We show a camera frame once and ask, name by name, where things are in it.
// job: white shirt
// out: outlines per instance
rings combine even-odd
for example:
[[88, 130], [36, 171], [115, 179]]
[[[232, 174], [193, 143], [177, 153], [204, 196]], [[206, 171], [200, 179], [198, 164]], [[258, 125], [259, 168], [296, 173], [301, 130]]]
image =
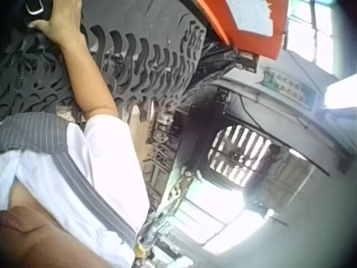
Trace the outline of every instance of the white shirt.
[[[67, 128], [69, 154], [102, 198], [138, 233], [149, 201], [127, 124], [98, 115], [84, 133], [74, 123]], [[109, 232], [82, 204], [57, 170], [52, 157], [32, 151], [0, 155], [0, 208], [8, 208], [15, 176], [62, 227], [115, 266], [128, 266], [133, 250]]]

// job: orange panel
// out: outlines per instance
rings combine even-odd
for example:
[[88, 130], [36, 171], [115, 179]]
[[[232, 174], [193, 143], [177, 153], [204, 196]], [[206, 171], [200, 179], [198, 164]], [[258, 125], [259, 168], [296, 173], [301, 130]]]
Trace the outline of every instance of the orange panel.
[[225, 0], [197, 0], [210, 23], [222, 40], [239, 50], [248, 51], [271, 59], [278, 58], [285, 31], [288, 0], [267, 0], [273, 20], [273, 36], [267, 37], [239, 31]]

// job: metal grille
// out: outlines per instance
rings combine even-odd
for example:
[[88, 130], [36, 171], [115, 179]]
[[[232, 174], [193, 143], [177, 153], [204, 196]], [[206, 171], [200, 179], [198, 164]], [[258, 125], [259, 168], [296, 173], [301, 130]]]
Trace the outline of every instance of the metal grille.
[[210, 168], [244, 187], [271, 141], [243, 126], [229, 126], [217, 133], [208, 153]]

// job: hand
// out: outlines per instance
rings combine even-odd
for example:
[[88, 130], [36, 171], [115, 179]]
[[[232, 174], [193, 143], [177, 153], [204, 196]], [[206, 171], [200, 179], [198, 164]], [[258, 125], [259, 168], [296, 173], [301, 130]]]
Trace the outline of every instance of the hand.
[[29, 24], [36, 28], [61, 48], [82, 43], [80, 28], [82, 0], [53, 0], [49, 21], [37, 20]]

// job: pinstripe fabric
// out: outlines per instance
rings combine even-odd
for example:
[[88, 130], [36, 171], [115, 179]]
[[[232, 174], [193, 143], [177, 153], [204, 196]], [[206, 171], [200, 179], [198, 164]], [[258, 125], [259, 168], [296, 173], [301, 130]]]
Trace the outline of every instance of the pinstripe fabric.
[[68, 122], [51, 113], [20, 113], [0, 127], [0, 152], [31, 150], [44, 154], [67, 151]]
[[7, 117], [0, 125], [0, 152], [30, 150], [49, 154], [58, 171], [82, 203], [131, 248], [136, 233], [88, 183], [67, 147], [69, 122], [50, 113], [21, 113]]
[[129, 247], [134, 248], [136, 241], [135, 231], [121, 219], [119, 215], [105, 202], [97, 191], [83, 177], [78, 167], [65, 151], [52, 155], [52, 159], [58, 170], [64, 176], [70, 188], [82, 203], [91, 211], [109, 231], [116, 232]]

